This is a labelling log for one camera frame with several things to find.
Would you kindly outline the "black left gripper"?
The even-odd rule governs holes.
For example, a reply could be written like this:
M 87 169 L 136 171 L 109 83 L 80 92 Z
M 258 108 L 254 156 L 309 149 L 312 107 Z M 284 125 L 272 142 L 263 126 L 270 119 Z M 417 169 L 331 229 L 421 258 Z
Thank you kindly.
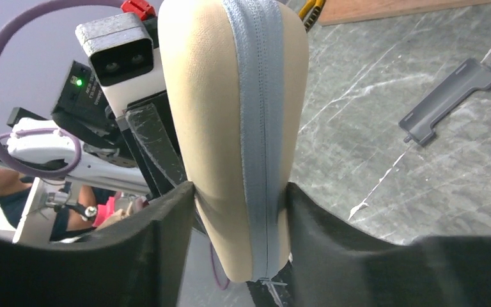
M 138 167 L 151 199 L 187 180 L 165 91 L 130 103 L 116 118 L 91 68 L 73 61 L 51 116 L 95 155 Z

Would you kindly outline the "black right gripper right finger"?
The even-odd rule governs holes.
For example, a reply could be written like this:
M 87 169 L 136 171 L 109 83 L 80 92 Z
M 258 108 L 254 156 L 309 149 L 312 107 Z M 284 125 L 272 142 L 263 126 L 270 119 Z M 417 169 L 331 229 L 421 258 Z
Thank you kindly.
M 299 306 L 491 306 L 491 236 L 373 237 L 287 187 Z

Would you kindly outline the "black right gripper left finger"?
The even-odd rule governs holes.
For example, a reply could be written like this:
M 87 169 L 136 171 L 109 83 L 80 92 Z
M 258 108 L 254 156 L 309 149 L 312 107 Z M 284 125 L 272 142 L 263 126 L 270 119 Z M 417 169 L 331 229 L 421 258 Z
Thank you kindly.
M 0 306 L 176 306 L 194 213 L 184 182 L 74 243 L 0 239 Z

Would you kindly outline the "beige umbrella case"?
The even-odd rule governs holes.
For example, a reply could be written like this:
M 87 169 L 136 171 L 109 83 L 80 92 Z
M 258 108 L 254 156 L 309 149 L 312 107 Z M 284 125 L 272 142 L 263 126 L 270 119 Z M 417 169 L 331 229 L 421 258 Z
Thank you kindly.
M 199 216 L 227 277 L 273 278 L 290 254 L 284 192 L 309 46 L 279 1 L 164 1 L 159 44 Z

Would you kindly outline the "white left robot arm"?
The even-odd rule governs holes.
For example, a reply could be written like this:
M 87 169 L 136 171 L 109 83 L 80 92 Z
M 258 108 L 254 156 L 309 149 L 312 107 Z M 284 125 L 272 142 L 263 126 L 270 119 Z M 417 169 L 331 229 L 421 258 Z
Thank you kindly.
M 74 61 L 50 120 L 20 109 L 6 148 L 44 171 L 71 165 L 70 177 L 158 198 L 186 181 L 160 66 L 141 78 L 144 98 L 115 116 L 87 65 Z

